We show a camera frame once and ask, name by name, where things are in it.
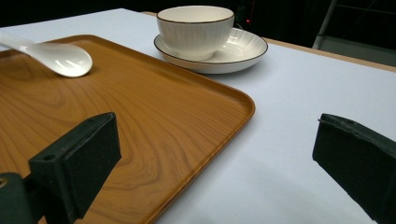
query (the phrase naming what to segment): wooden table edge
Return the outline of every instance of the wooden table edge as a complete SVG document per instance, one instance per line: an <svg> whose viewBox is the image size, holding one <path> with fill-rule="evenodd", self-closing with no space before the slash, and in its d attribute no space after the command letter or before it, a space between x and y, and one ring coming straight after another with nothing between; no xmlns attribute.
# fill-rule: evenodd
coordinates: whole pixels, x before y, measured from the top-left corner
<svg viewBox="0 0 396 224"><path fill-rule="evenodd" d="M150 12L150 11L143 11L141 13L146 14L146 15L150 15L150 16L154 16L154 17L157 16L157 13ZM323 51L323 50L320 50L320 49L311 49L311 48L307 48L307 47L302 47L302 46L298 46L298 45L294 45L294 44L290 44L290 43L286 43L286 42L282 42L282 41L279 41L279 40L274 40L274 39L270 39L270 38L266 38L266 37L263 37L263 39L265 41L267 41L268 43L270 43L270 44L275 44L275 45L279 45L279 46L290 48L290 49L297 49L297 50L301 50L301 51L304 51L304 52L325 56L325 57L328 57L328 58L342 60L342 61L349 62L349 63L357 63L357 64L360 64L360 65L365 65L365 66L378 68L378 69L382 69L382 70L386 70L386 71L390 71L390 72L396 73L396 67L385 65L385 64L382 64L382 63L373 63L373 62L365 61L365 60L362 60L362 59L356 59L356 58L347 57L347 56L340 55L340 54L330 53L330 52Z"/></svg>

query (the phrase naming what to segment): dark background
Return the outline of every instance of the dark background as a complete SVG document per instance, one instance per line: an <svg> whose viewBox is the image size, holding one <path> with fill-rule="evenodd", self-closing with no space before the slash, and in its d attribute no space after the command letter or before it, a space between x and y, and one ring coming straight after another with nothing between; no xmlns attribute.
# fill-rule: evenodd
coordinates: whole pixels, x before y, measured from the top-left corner
<svg viewBox="0 0 396 224"><path fill-rule="evenodd" d="M0 27L55 20L113 8L159 12L169 7L210 5L235 13L235 27L311 48L332 0L7 0ZM396 49L395 0L338 0L325 35Z"/></svg>

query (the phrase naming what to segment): spoon handle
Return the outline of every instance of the spoon handle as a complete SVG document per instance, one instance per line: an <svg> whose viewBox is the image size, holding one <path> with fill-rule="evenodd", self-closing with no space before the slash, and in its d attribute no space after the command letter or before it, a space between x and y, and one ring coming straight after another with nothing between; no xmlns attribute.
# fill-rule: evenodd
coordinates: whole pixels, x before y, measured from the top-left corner
<svg viewBox="0 0 396 224"><path fill-rule="evenodd" d="M30 47L32 44L34 44L34 42L31 40L0 32L0 45L27 53L26 48Z"/></svg>

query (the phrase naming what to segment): bowl rim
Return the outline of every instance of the bowl rim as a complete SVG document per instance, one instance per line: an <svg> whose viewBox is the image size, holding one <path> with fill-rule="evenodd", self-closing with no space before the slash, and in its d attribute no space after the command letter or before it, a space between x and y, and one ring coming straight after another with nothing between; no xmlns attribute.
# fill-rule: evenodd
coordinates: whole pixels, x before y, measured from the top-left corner
<svg viewBox="0 0 396 224"><path fill-rule="evenodd" d="M213 7L213 6L183 6L183 7ZM226 7L215 7L215 8L222 8L222 9L227 9L229 11L232 12L232 15L230 17L224 18L224 19L220 19L220 20L215 20L215 21L171 21L171 20L167 20L164 18L161 18L160 14L161 12L165 11L165 10L170 10L170 9L174 9L174 8L181 8L181 7L169 7L166 8L164 10L161 10L160 12L157 13L157 20L159 21L167 21L167 22L172 22L172 23L180 23L180 24L202 24L202 23L213 23L213 22L219 22L219 21L227 21L229 19L232 19L235 17L235 14L233 13L232 10L226 8Z"/></svg>

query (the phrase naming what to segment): tableware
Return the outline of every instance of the tableware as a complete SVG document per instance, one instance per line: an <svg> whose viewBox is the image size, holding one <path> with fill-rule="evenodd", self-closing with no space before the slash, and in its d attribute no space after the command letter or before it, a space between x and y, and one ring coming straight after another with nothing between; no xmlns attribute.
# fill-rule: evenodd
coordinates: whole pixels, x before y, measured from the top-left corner
<svg viewBox="0 0 396 224"><path fill-rule="evenodd" d="M0 45L15 49L46 65L64 77L81 77L92 67L92 58L87 51L70 44L39 43L0 33Z"/></svg>
<svg viewBox="0 0 396 224"><path fill-rule="evenodd" d="M254 114L245 93L100 37L55 42L86 49L91 74L52 78L28 56L0 52L0 173L29 174L32 154L114 112L122 159L81 223L153 223Z"/></svg>
<svg viewBox="0 0 396 224"><path fill-rule="evenodd" d="M268 44L257 35L233 28L228 41L205 61L193 62L178 57L177 52L163 43L157 35L154 45L166 61L201 74L223 74L240 71L260 61L268 50Z"/></svg>
<svg viewBox="0 0 396 224"><path fill-rule="evenodd" d="M157 14L163 43L191 61L212 57L227 41L233 20L233 12L223 7L172 7Z"/></svg>

